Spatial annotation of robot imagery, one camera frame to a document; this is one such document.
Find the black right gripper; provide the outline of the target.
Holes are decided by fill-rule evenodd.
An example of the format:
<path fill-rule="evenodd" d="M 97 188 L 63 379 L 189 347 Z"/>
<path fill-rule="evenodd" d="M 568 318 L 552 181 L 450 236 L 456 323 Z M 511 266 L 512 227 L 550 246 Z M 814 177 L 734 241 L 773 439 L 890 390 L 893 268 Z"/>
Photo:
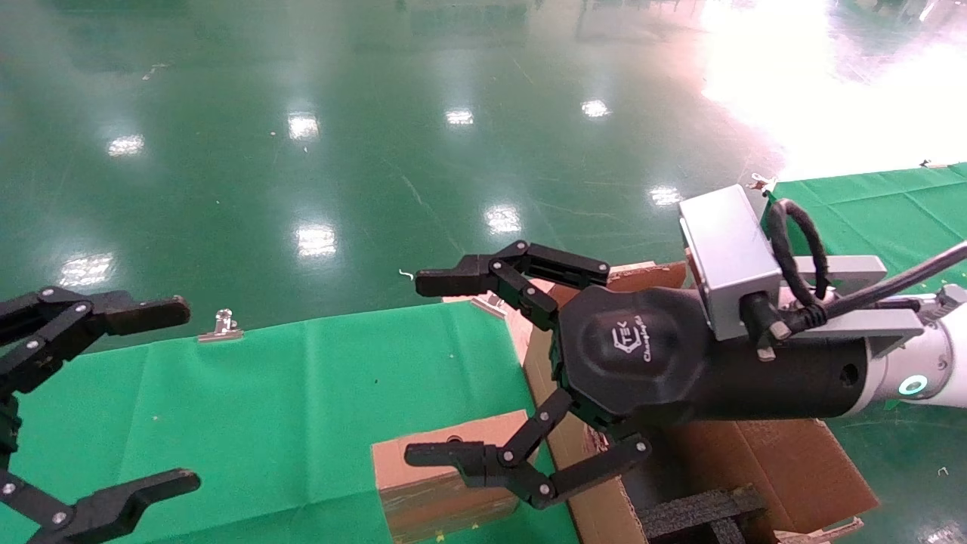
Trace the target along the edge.
<path fill-rule="evenodd" d="M 562 471 L 540 472 L 529 458 L 571 410 L 593 428 L 625 437 L 643 426 L 690 421 L 835 418 L 859 403 L 868 376 L 861 338 L 794 338 L 763 361 L 744 338 L 716 340 L 693 289 L 612 292 L 601 288 L 609 271 L 607 262 L 518 240 L 495 254 L 464 255 L 452 268 L 416 273 L 421 296 L 492 292 L 536 328 L 553 330 L 551 362 L 561 388 L 501 447 L 415 442 L 405 447 L 404 461 L 453 467 L 467 487 L 505 488 L 546 509 L 650 455 L 649 442 L 631 436 Z M 559 312 L 532 278 L 582 292 Z"/>

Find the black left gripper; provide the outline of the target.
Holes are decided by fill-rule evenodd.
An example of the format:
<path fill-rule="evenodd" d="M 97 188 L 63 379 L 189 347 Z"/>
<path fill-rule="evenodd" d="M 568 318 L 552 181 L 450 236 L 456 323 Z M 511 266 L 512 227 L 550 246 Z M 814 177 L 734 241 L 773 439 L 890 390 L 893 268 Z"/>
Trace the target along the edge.
<path fill-rule="evenodd" d="M 1 303 L 1 455 L 17 452 L 20 403 L 104 336 L 128 336 L 189 323 L 190 306 L 174 295 L 138 301 L 115 290 L 82 294 L 48 286 Z M 9 471 L 1 471 L 2 503 L 38 524 L 28 543 L 106 543 L 129 535 L 143 513 L 163 500 L 197 491 L 200 476 L 172 469 L 103 488 L 66 504 Z"/>

